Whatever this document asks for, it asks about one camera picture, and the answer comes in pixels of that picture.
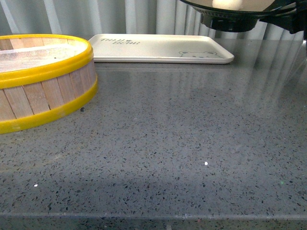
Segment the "plastic tray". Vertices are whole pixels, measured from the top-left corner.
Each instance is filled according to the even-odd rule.
[[[95,62],[226,64],[234,59],[234,55],[205,36],[98,34],[89,42]]]

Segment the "white curtain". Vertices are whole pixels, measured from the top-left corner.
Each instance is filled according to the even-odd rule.
[[[200,23],[201,14],[179,0],[0,0],[0,35],[176,34],[211,38],[302,40],[258,22],[245,33],[226,33]]]

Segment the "gray quartz countertop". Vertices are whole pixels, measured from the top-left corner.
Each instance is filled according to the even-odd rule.
[[[82,111],[0,135],[0,229],[48,217],[306,229],[305,47],[218,42],[230,64],[97,63]]]

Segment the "mesh cloth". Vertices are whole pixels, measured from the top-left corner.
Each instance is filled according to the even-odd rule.
[[[56,44],[0,51],[0,73],[59,62],[80,54],[86,46]]]

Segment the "yellow rim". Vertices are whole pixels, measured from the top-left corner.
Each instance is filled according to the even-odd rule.
[[[94,57],[94,52],[91,44],[83,38],[74,36],[57,34],[22,34],[0,36],[0,40],[30,37],[71,39],[85,43],[87,48],[82,53],[63,61],[29,69],[0,73],[0,89],[32,84],[35,82],[45,81],[54,77],[62,76],[85,66]]]
[[[83,105],[88,103],[96,94],[98,89],[97,76],[94,85],[82,96],[75,100],[68,102],[58,108],[46,111],[40,114],[27,116],[19,119],[1,121],[0,122],[0,134],[16,132],[28,128],[40,126],[51,121],[55,121],[61,117],[64,117],[72,112],[80,109]]]

